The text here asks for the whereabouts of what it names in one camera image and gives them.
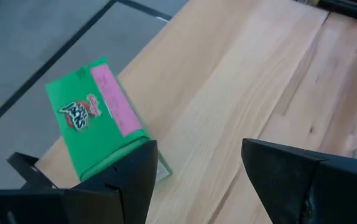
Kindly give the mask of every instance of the wood grain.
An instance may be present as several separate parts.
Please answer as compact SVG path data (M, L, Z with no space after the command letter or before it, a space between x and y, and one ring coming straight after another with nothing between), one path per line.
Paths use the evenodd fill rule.
M305 72L297 73L302 77L300 84L297 88L288 85L286 92L293 95L282 95L260 139L321 150L328 129L338 128L337 121L330 122L332 117L346 109L338 106L343 94L357 99L357 92L347 92L349 80L356 79L357 21L331 13L314 43L310 47L316 49L309 49L310 55L305 55L309 64L300 63L306 69L298 68L300 73ZM343 154L347 151L346 147L340 150ZM260 201L243 168L240 173L214 223L270 223L264 207L257 206Z
M148 223L210 221L242 138L260 135L326 16L286 0L192 0L120 74L174 172L155 187ZM51 151L37 167L74 183L53 158L67 161L65 146Z

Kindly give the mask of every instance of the wooden table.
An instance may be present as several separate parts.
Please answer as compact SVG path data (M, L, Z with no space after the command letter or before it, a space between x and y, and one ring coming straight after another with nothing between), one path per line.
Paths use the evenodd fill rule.
M191 0L119 75L174 172L147 222L270 222L242 138L341 154L356 74L357 21L290 0ZM61 138L37 167L78 183Z

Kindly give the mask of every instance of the green box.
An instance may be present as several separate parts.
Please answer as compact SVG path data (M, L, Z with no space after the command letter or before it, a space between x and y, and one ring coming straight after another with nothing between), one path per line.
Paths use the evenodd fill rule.
M46 90L81 181L151 139L105 58L47 84ZM170 174L159 155L157 181Z

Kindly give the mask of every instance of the pink label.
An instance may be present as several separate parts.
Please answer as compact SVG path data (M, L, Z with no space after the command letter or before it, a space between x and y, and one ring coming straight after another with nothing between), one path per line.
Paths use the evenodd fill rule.
M92 68L91 74L123 137L133 131L142 129L138 117L131 108L108 65L99 65Z

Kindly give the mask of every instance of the cartoon logo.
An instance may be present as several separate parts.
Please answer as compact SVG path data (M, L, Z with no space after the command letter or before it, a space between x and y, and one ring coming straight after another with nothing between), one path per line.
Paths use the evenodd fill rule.
M98 109L98 101L95 95L89 94L87 101L77 100L68 105L63 106L59 112L65 114L65 119L69 127L76 130L82 130L88 124L89 117L97 117L101 115Z

